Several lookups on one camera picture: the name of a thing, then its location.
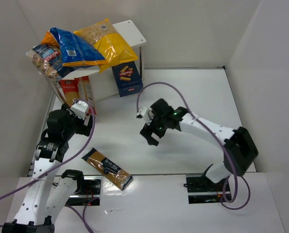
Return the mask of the dark La Sicilia spaghetti pack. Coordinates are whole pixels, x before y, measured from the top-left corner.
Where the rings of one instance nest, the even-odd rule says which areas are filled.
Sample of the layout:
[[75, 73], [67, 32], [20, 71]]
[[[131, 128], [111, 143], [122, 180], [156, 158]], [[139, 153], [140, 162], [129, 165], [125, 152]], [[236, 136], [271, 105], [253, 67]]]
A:
[[118, 166], [116, 163], [105, 157], [95, 148], [92, 148], [82, 157], [89, 165], [107, 178], [119, 190], [123, 191], [133, 180], [132, 175]]

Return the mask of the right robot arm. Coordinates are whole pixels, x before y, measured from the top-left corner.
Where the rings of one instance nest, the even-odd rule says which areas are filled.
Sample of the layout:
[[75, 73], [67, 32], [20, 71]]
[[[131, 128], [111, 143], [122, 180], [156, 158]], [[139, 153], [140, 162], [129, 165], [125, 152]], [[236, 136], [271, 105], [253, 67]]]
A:
[[157, 100], [148, 108], [139, 108], [136, 117], [145, 121], [140, 134], [149, 145], [159, 144], [153, 134], [162, 138], [168, 129], [172, 129], [197, 136], [221, 149], [223, 161], [210, 165], [203, 173], [212, 183], [219, 183], [231, 175], [243, 176], [258, 156], [256, 145], [246, 128], [224, 127], [199, 117], [185, 107], [173, 109], [164, 99]]

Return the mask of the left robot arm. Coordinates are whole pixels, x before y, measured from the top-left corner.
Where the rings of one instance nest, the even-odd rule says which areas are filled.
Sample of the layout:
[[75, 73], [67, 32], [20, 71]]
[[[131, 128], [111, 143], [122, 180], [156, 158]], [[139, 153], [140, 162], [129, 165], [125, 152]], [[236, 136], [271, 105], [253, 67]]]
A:
[[3, 233], [52, 233], [55, 221], [69, 196], [82, 188], [84, 175], [66, 170], [55, 191], [52, 184], [59, 168], [66, 164], [68, 142], [75, 134], [92, 138], [95, 117], [91, 104], [75, 100], [71, 106], [49, 113], [47, 128], [36, 146], [31, 181], [24, 187], [25, 198], [12, 222], [4, 223]]

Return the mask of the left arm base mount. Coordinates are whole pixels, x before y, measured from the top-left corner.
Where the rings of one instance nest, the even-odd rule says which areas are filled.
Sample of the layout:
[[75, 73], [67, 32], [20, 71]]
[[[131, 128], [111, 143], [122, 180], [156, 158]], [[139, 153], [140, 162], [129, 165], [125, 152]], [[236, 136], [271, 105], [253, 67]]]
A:
[[80, 191], [70, 195], [66, 202], [68, 206], [100, 205], [101, 176], [84, 176], [84, 184]]

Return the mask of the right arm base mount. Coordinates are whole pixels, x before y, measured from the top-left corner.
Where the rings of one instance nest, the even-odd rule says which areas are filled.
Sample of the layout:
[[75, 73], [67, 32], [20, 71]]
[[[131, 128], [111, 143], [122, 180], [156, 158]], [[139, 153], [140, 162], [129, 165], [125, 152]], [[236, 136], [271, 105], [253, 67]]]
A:
[[213, 183], [201, 174], [186, 175], [183, 187], [187, 190], [189, 204], [219, 203], [223, 197], [223, 185], [226, 179]]

